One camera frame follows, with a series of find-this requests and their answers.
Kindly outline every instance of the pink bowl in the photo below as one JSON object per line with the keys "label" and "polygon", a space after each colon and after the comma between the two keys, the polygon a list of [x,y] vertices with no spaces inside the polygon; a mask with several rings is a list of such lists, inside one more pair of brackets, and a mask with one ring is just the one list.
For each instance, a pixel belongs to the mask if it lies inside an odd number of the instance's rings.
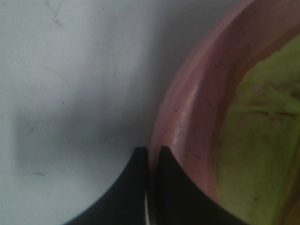
{"label": "pink bowl", "polygon": [[161,105],[150,169],[169,146],[190,179],[218,202],[213,151],[243,75],[300,33],[300,0],[245,0],[226,14],[186,58]]}

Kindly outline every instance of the pink plastic container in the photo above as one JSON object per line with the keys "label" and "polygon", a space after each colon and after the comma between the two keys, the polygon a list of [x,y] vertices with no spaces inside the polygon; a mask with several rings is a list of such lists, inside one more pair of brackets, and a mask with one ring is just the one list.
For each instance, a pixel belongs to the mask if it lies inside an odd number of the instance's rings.
{"label": "pink plastic container", "polygon": [[186,58],[161,105],[150,146],[171,148],[190,179],[218,202],[213,151],[226,110],[244,74],[300,33],[300,0],[246,0],[236,5]]}

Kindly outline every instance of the black object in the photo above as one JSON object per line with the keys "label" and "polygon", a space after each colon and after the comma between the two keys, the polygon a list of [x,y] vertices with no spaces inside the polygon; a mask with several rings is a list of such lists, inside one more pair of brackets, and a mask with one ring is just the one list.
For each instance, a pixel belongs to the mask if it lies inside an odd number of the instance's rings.
{"label": "black object", "polygon": [[155,183],[158,225],[246,225],[205,195],[162,147]]}
{"label": "black object", "polygon": [[136,148],[113,186],[66,225],[144,225],[148,152]]}

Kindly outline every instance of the green food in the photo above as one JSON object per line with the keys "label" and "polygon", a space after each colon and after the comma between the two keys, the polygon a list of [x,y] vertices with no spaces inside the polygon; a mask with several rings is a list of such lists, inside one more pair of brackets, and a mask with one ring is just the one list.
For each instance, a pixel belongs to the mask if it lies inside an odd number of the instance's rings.
{"label": "green food", "polygon": [[293,225],[300,215],[299,196],[291,197],[300,190],[299,141],[300,35],[237,88],[215,149],[220,204],[252,225]]}

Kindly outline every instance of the white table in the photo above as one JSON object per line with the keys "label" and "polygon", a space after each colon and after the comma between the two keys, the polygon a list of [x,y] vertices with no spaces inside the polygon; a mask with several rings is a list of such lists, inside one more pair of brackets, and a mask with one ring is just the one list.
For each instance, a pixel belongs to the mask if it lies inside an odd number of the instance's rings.
{"label": "white table", "polygon": [[0,224],[59,225],[95,202],[235,2],[0,0]]}

